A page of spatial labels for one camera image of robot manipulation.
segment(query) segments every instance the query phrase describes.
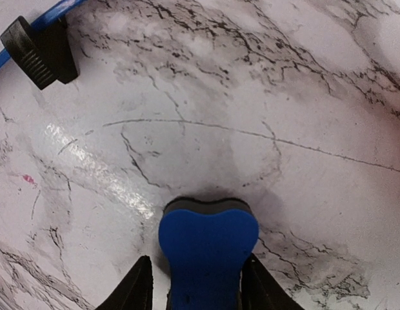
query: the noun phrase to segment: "blue eraser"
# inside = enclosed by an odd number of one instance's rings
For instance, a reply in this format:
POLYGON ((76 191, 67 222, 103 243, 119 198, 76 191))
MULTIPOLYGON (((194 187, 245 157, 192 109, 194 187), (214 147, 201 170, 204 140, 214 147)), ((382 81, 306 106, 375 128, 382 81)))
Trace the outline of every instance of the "blue eraser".
POLYGON ((259 236, 259 226, 241 201, 171 205, 159 227, 170 263, 172 310, 236 310, 240 272, 259 236))

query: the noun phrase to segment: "blue cable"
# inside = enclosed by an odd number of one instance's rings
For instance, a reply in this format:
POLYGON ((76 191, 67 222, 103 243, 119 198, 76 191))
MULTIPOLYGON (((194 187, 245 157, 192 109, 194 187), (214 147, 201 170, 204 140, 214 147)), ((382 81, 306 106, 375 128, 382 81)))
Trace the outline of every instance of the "blue cable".
MULTIPOLYGON (((32 24, 36 31, 42 31, 54 24, 59 18, 63 17, 73 8, 79 6, 86 0, 62 0, 51 7, 43 15, 39 16, 32 24)), ((0 52, 0 68, 10 59, 8 52, 4 49, 0 52)))

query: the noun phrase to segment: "black plastic clamp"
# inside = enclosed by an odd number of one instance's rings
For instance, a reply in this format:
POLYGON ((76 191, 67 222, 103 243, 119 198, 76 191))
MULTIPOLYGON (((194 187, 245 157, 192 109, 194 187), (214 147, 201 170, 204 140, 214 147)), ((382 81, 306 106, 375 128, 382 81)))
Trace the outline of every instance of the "black plastic clamp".
POLYGON ((42 90, 57 79, 67 84, 78 77, 66 29, 62 18, 37 32, 19 16, 1 35, 1 41, 11 58, 42 90))

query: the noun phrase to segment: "red spot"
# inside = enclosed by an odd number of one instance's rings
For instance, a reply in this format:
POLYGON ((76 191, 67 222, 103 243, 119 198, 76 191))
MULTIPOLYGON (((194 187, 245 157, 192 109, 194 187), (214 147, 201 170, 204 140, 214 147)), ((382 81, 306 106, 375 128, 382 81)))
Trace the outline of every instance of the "red spot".
POLYGON ((35 181, 34 181, 34 179, 33 179, 31 176, 29 176, 29 175, 27 175, 27 174, 24 174, 22 177, 23 177, 24 180, 27 181, 29 184, 35 185, 35 181))

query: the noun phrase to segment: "marble surface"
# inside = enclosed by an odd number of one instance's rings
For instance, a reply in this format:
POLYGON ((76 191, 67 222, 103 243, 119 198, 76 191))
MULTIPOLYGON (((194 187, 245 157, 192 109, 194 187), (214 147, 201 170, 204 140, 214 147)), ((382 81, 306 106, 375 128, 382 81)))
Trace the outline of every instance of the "marble surface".
MULTIPOLYGON (((0 33, 53 0, 0 0, 0 33)), ((0 308, 93 309, 180 195, 237 196, 306 309, 400 310, 400 0, 89 0, 81 71, 0 71, 0 308)))

